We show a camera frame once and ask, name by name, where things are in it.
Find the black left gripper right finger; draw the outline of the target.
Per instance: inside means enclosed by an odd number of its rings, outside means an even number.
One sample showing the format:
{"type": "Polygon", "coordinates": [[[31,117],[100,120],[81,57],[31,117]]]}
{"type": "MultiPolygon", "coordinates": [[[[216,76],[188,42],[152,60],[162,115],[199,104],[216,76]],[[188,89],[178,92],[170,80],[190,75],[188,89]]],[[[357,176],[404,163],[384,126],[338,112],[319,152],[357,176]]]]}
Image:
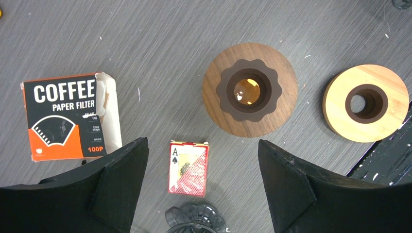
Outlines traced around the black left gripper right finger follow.
{"type": "Polygon", "coordinates": [[[267,140],[258,161],[277,233],[409,233],[412,186],[368,183],[301,159],[267,140]]]}

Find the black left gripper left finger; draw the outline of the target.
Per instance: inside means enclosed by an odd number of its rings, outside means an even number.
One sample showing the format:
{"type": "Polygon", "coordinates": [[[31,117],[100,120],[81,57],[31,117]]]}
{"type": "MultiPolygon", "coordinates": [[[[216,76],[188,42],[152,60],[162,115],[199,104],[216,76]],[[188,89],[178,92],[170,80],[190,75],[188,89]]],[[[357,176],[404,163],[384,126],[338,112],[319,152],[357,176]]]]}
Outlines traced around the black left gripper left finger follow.
{"type": "Polygon", "coordinates": [[[38,184],[2,187],[1,232],[130,232],[148,156],[148,139],[141,137],[38,184]]]}

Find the coffee paper filter box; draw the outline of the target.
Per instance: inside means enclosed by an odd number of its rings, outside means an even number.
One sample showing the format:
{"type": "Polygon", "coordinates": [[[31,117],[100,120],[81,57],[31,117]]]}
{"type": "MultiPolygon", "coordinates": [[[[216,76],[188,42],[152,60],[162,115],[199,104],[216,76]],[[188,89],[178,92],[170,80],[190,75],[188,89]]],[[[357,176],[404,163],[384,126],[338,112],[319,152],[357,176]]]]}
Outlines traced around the coffee paper filter box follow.
{"type": "Polygon", "coordinates": [[[117,85],[104,72],[21,83],[34,162],[95,159],[122,147],[117,85]]]}

